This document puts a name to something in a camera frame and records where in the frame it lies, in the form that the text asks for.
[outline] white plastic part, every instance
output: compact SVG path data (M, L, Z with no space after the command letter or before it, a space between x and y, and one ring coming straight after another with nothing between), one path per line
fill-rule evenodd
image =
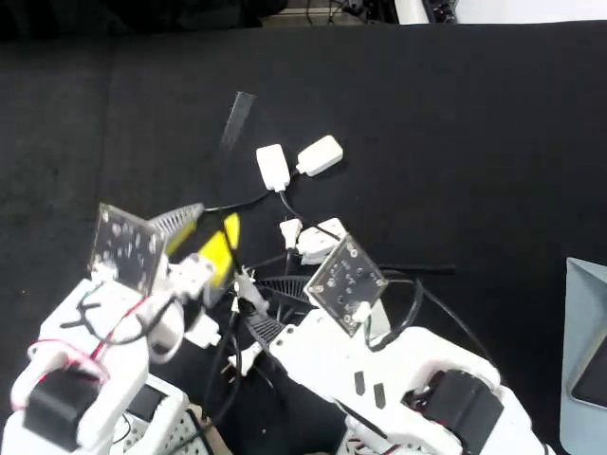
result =
M401 25L428 24L430 22L422 0L395 0L395 6L398 23Z
M284 191L291 181L285 153L280 144L257 149L257 164L268 190Z
M215 273L211 261L191 254L179 264L169 264L169 274L163 279L156 279L154 291L176 291L179 296L196 300Z
M269 307L269 303L266 299L261 295L259 289L255 287L253 284L253 280L247 273L234 273L234 280L236 281L234 285L234 289L236 289L236 294L238 297L243 299L247 299L250 301L255 309L261 313L262 315L267 314L267 308Z
M285 249L293 249L297 244L297 238L302 232L302 220L293 218L292 220L283 221L280 225L283 237L285 237Z
M356 313L352 315L352 319L356 322L364 322L369 316L371 316L371 303L362 301Z
M462 447L456 437L403 406L400 400L407 391L427 385L437 371L450 368L472 373L495 390L500 383L497 370L483 358L420 327L405 330L376 353L367 349L362 332L350 338L324 310L312 310L300 326L287 326L272 342L270 351L289 377L373 422L393 444L419 444L437 455L459 455ZM365 377L363 395L355 390L357 372ZM376 405L376 384L383 384L383 408Z
M190 330L186 332L185 338L202 349L208 348L209 345L217 346L221 339L219 325L206 314L201 314Z
M183 307L178 302L174 302L165 312L156 329L148 335L150 361L163 364L171 360L183 343L185 330ZM160 354L155 348L156 344L160 344L168 351Z
M339 218L323 221L319 226L337 235L340 239L346 235L346 230ZM297 250L302 255L303 265L316 265L321 264L337 244L338 241L333 237L315 227L309 227L300 234Z
M334 137L325 136L303 149L297 158L297 170L313 177L339 163L343 158L343 149Z
M262 351L262 345L255 341L248 348L246 348L246 350L241 352L243 363L240 368L240 372L243 376L247 375L248 371L252 368L253 363L255 363L257 355L259 355ZM232 367L236 368L236 355L230 355L228 357L228 362Z
M184 412L186 411L189 400L188 396L175 386L149 375L146 384L162 392L165 397L158 404L152 422L145 427L145 422L138 421L136 434L130 436L141 435L142 437L128 438L124 441L123 447L127 448L126 453L133 455L145 454L162 454L166 453L169 444L175 446L176 443L171 441L171 435L175 431L175 427L183 420ZM127 414L129 420L134 420L133 416Z

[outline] electrical cord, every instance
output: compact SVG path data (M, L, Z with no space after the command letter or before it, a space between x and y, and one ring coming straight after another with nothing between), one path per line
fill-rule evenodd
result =
M170 299L164 305L162 305L160 310L154 315L154 317L150 321L149 325L145 325L143 320L141 318L138 318L138 321L141 324L141 331L132 337L127 337L127 338L124 338L124 339L121 339L118 341L115 341L112 339L112 336L114 335L114 330L116 330L116 328L118 328L120 323L124 320L124 318L126 318L126 316L129 315L129 313L132 313L133 308L131 310L129 310L127 315L125 315L119 321L119 323L114 327L114 329L106 337L102 337L101 335L99 335L99 333L97 332L97 330L95 329L93 324L91 324L91 322L86 318L86 315L83 316L82 324L83 324L84 328L86 329L86 331L92 337L94 337L95 339L97 339L100 342L100 344L98 345L98 348L100 346L124 346L126 344L135 343L136 341L139 341L140 339L150 335L152 333L152 331L154 331L154 329L156 329L156 327L159 325L160 321L162 320L162 317L167 312L169 307L173 304L174 304L174 299Z
M310 17L310 5L312 4L312 0L307 0L307 3L305 4L305 19L307 20L307 23L310 26L314 26L314 23L312 22L312 18Z
M382 272L418 275L454 275L457 272L455 264L378 264Z
M228 204L226 206L209 207L207 209L204 209L203 213L216 213L220 210L228 211L228 210L234 210L234 209L244 209L244 208L247 208L250 206L254 206L258 202L263 201L268 196L270 196L273 192L274 191L267 190L267 191L264 191L263 193L259 194L258 196L255 196L252 199L249 199L248 201L237 202L235 204Z
M455 314L455 312L453 312L453 310L451 310L449 308L449 306L445 302L443 302L438 297L436 297L435 294L430 292L428 289L424 289L424 295L428 299L430 299L430 301L432 301L434 304L436 304L441 310L443 310L445 313L447 313L447 315L449 315L449 317L451 319L453 319L457 323L457 325L459 325L459 327L466 333L466 336L476 345L476 347L479 349L481 354L485 356L485 358L489 361L489 363L491 365L493 365L493 366L497 365L495 363L495 361L493 360L493 358L491 357L491 355L489 354L485 345L481 342L481 340L470 330L468 325L466 325L466 323L463 320L461 320Z
M228 322L228 328L226 329L226 333L221 337L221 339L219 340L219 344L217 345L217 351L215 352L215 357L212 360L211 369L209 370L209 381L207 382L207 388L205 389L205 393L203 395L202 412L203 412L204 419L209 417L209 415L207 414L207 408L209 407L209 403L211 401L212 386L214 383L214 379L217 376L217 372L219 372L219 364L222 360L222 355L223 355L224 351L226 350L228 341L230 340L231 335L236 330L239 321L240 321L240 313L232 312L232 314L230 316L230 321ZM242 363L242 356L240 353L240 349L236 350L236 363L238 363L239 356L241 357L240 361ZM241 373L242 373L241 368L237 367L236 368L236 379L238 380L239 384L240 384L240 380L238 379L238 376L240 376Z
M405 318L405 320L403 320L402 323L398 327L396 327L395 329L388 332L388 334L386 336L384 336L377 344L372 344L373 340L370 337L370 335L371 335L371 317L367 318L367 320L365 321L365 325L364 325L364 339L365 339L367 348L369 348L369 350L372 353L381 351L386 346L388 346L390 343L392 343L395 339L397 339L398 336L400 336L400 334L402 334L405 329L411 327L413 325L413 323L415 322L415 319L417 318L417 315L419 314L419 310L421 309L421 305L424 301L424 286L422 285L420 280L416 280L415 282L413 282L412 280L407 280L407 279L395 279L395 280L390 281L390 283L397 283L397 282L405 283L405 284L412 284L415 286L414 301L411 305L411 308L409 309L409 313L407 314L407 317Z
M286 261L285 261L285 276L288 277L291 273L291 265L293 264L293 255L295 250L293 248L289 248L286 251ZM281 316L283 315L283 301L285 298L283 296L279 297L278 301L278 310L276 311L276 320L281 321Z
M231 341L232 347L234 348L234 351L236 352L236 376L234 377L234 382L231 387L230 396L228 396L228 398L224 402L224 405L217 412L217 414L214 417L212 417L212 419L211 419L214 427L217 427L219 425L219 423L224 419L224 417L226 416L226 414L228 413L228 411L234 404L234 401L236 400L236 395L238 394L238 391L240 390L240 384L242 381L241 371L242 371L242 365L243 365L243 357L241 354L238 337L236 336L236 334L229 334L228 332L226 332L224 334L224 336L222 337L222 341L224 339L225 340L229 339ZM221 359L221 355L215 355L215 359L216 358ZM219 369L218 365L219 365L219 363L217 362L217 369L215 370L214 373L217 373L217 370ZM209 416L206 414L205 410L203 409L203 420L206 420L208 417ZM168 452L167 455L175 455L177 452L179 452L186 446L189 446L191 443L193 443L197 438L203 437L205 431L206 431L205 428L199 429L194 434L192 434L192 436L190 436L188 439L186 439L185 441L183 441L182 443L180 443L179 445L177 445L173 449L171 449L171 451Z
M288 203L288 201L286 200L286 195L284 191L279 191L278 192L279 196L281 197L281 201L283 201L283 205L285 206L285 208L295 217L295 218L299 218L302 223L304 223L305 225L309 225L312 226L314 228L316 228L317 230L319 230L320 232L322 232L323 234L328 235L329 237L337 240L338 242L341 241L341 238L337 235L335 235L333 232L330 232L328 230L326 230L323 227L320 227L319 225L317 225L316 223L310 223L309 221L307 221L305 218L303 218L295 209L293 209L293 207L291 207L291 205Z
M120 436L120 438L117 441L114 441L112 443L112 446L116 445L117 443L121 443L122 441L124 441L127 438L127 436L129 434L131 434L131 430L133 429L133 427L131 427L131 422L129 422L129 419L127 419L124 414L122 415L122 418L124 419L124 422L128 426L128 429L126 430L126 433L124 433L122 436Z

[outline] black cable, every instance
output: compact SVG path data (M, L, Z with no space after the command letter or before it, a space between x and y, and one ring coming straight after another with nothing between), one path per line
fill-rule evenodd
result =
M334 11L333 11L333 12L330 14L329 19L328 19L328 24L335 24L335 23L333 22L333 18L335 17L335 15L336 15L338 12L340 12L340 11L342 11L342 10L343 10L343 7L345 6L346 1L347 1L347 0L343 0L343 1L341 2L340 6L339 6L339 7L338 7L336 10L334 10Z
M424 302L424 286L422 286L420 280L416 280L415 282L406 279L396 279L390 281L390 283L396 282L413 284L415 286L414 301L411 305L411 308L409 309L409 313L407 313L407 317L405 318L405 320L403 320L398 327L391 330L388 335L384 336L377 344L371 344L371 342L373 341L372 339L370 339L371 317L367 318L364 325L364 338L367 348L369 348L372 353L381 351L390 343L392 343L395 339L397 339L398 336L402 334L405 329L411 327L415 322L417 315L419 314L419 310L421 309L422 303Z
M255 370L255 372L257 372L257 374L259 374L259 376L264 380L264 382L272 390L272 392L275 393L276 395L278 395L278 392L276 391L276 387L274 387L274 383L270 380L269 377L267 377L267 375L263 372L263 370L256 365L253 365L251 368L253 370Z
M395 271L419 275L454 275L457 272L455 264L378 264L382 271Z
M312 3L312 0L307 0L307 3L305 4L305 19L307 19L307 23L310 26L314 26L314 23L312 22L312 18L310 17L310 5Z
M293 254L295 250L293 248L289 248L286 251L286 261L285 261L285 276L288 277L291 273L291 264L293 261ZM276 311L276 320L281 321L281 315L283 314L283 301L285 299L283 297L279 297L278 300L278 310Z
M228 333L224 334L224 336L222 337L222 340L224 338L228 339ZM236 376L234 377L234 382L231 386L230 395L224 402L224 405L221 407L221 409L211 419L212 425L216 428L219 425L219 423L224 419L224 417L226 416L226 414L228 413L230 408L233 406L234 401L236 400L236 395L238 394L238 391L240 390L240 383L242 381L243 357L242 357L242 352L240 350L240 344L238 342L238 337L236 336L236 334L230 334L230 341L232 343L234 351L236 352ZM182 450L183 448L185 448L186 446L189 446L197 438L203 438L205 431L206 431L205 428L199 429L198 431L193 433L192 436L190 436L188 439L186 439L179 445L173 447L171 449L171 451L167 453L167 455L174 455L177 452L179 452L180 450Z
M267 191L261 193L260 195L253 197L252 199L250 199L248 201L237 202L235 204L228 204L226 206L209 207L208 209L204 209L203 214L204 213L216 213L216 212L218 212L220 210L243 209L243 208L248 207L248 206L253 206L253 205L257 204L258 202L261 202L264 199L266 199L273 192L274 191L267 190Z
M273 256L269 259L265 259L259 263L255 263L255 264L251 264L251 265L247 265L246 269L248 270L257 270L258 268L262 268L262 267L266 267L268 265L272 265L272 264L276 264L279 261L282 261L284 258L286 258L286 253L281 253L278 256Z
M317 225L316 223L310 223L309 221L307 221L305 218L303 218L295 209L293 209L291 207L291 205L288 203L288 201L286 200L286 195L284 191L279 191L279 196L281 196L281 201L283 201L283 205L285 206L285 208L291 212L291 214L295 217L295 218L299 218L302 223L304 223L305 225L309 225L312 226L314 228L316 228L317 230L319 230L320 232L322 232L323 234L328 235L329 237L337 240L338 242L341 241L341 238L337 235L335 235L333 232L330 232L322 227L320 227L319 225Z
M212 360L211 368L209 369L209 381L207 382L207 388L205 389L205 393L203 395L203 403L202 403L202 412L203 418L206 419L209 415L207 412L207 408L209 407L209 403L211 401L211 390L214 383L215 376L217 372L219 372L219 364L222 360L222 355L226 350L226 345L230 340L230 336L235 330L237 323L240 319L240 313L232 312L230 316L230 321L228 322L228 328L226 329L226 333L221 337L219 343L217 344L217 350L215 352L215 357Z
M466 323L463 320L461 320L449 308L449 306L447 306L447 304L445 302L443 302L438 297L436 297L428 289L424 289L424 294L433 303L435 303L436 305L438 305L438 307L440 307L440 309L442 309L445 313L447 313L449 315L449 317L451 319L453 319L457 323L457 325L459 325L459 327L466 333L466 336L476 345L476 347L481 351L481 354L483 354L485 356L485 358L489 361L489 363L491 365L493 365L493 366L497 365L495 363L495 361L493 360L493 358L491 357L491 355L489 354L489 352L488 352L487 348L485 347L485 345L483 343L481 343L481 340L476 337L476 335L470 330L470 328L468 327L468 325L466 325Z
M150 321L149 325L145 325L143 320L138 318L139 323L141 324L142 328L141 331L137 334L134 335L132 337L127 337L124 339L121 339L119 341L115 341L112 340L112 335L114 334L114 330L116 330L116 327L114 330L112 330L106 337L102 337L101 335L99 335L99 333L97 332L97 330L95 329L95 327L93 327L93 324L90 322L90 320L88 320L86 318L86 315L83 315L82 318L82 325L84 326L84 328L86 329L86 331L92 336L94 337L96 340L98 340L100 343L98 345L98 349L103 346L124 346L125 344L131 344L134 343L136 341L139 341L140 339L147 337L148 335L150 335L150 333L152 333L152 331L154 329L156 329L156 327L159 325L160 320L162 319L162 317L164 316L164 314L167 312L167 310L169 309L169 307L171 305L173 305L175 303L174 300L169 300L167 301L164 305L162 305L162 307L160 308L160 310L154 315L154 317L152 318L152 320Z
M123 414L122 418L124 419L124 422L126 422L126 425L129 427L126 430L126 433L124 433L124 435L122 435L117 441L114 441L112 443L112 446L117 444L117 443L121 443L122 441L124 441L126 439L126 437L131 434L131 429L133 429L133 427L131 427L131 422L129 422L129 419L126 418L126 416Z

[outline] table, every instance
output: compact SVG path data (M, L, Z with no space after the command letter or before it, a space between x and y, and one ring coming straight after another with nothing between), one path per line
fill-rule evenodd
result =
M281 143L292 161L332 134L344 163L297 182L294 206L338 215L379 262L456 263L427 285L558 446L564 259L607 263L606 35L603 23L314 27L1 46L3 419L28 343L83 275L100 201L151 217L241 200L262 188L256 147ZM213 158L237 90L259 115ZM276 198L243 214L244 261L281 251L284 215ZM420 323L469 347L430 306ZM192 368L195 395L204 362ZM339 436L335 411L285 383L286 418L261 381L239 398L221 428L237 453Z

